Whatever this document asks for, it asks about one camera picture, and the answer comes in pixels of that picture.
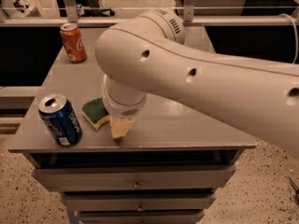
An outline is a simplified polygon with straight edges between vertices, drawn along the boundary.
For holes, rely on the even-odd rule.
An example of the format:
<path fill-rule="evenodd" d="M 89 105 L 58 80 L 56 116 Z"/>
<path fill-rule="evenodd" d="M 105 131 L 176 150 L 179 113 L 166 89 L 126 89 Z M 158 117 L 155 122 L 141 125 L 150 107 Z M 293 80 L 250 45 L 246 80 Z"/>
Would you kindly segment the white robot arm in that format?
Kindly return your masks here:
<path fill-rule="evenodd" d="M 299 156 L 298 66 L 201 51 L 184 40 L 169 9 L 107 28 L 95 57 L 108 113 L 133 117 L 155 94 Z"/>

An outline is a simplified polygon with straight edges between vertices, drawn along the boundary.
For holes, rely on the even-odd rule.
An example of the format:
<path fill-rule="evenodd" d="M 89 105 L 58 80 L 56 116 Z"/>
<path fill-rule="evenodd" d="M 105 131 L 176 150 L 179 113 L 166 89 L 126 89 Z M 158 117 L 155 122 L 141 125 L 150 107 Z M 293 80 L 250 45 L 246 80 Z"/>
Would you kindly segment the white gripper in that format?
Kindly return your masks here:
<path fill-rule="evenodd" d="M 107 112 L 112 116 L 109 118 L 111 134 L 114 139 L 122 138 L 131 130 L 135 124 L 134 117 L 141 111 L 147 102 L 144 96 L 136 104 L 125 105 L 114 101 L 108 94 L 103 95 L 103 104 Z"/>

